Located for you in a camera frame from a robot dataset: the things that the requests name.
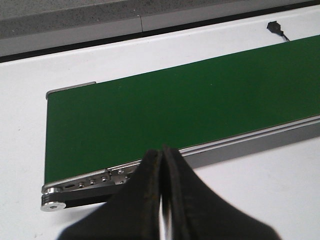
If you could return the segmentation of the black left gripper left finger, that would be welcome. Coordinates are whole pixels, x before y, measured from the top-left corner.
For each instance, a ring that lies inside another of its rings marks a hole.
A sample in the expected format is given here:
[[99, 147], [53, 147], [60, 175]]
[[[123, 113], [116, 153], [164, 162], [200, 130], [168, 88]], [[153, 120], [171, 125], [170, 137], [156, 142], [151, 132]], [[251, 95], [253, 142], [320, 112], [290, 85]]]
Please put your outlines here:
[[65, 228], [60, 240], [158, 240], [163, 154], [148, 150], [121, 190], [88, 216]]

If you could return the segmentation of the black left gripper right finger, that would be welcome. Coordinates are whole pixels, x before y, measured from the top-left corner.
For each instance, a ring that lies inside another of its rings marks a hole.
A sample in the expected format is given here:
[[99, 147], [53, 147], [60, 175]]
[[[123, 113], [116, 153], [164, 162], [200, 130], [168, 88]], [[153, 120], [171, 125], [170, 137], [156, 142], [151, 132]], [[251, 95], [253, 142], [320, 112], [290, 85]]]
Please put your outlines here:
[[170, 209], [174, 240], [278, 240], [269, 225], [238, 210], [212, 191], [180, 152], [164, 146], [161, 190]]

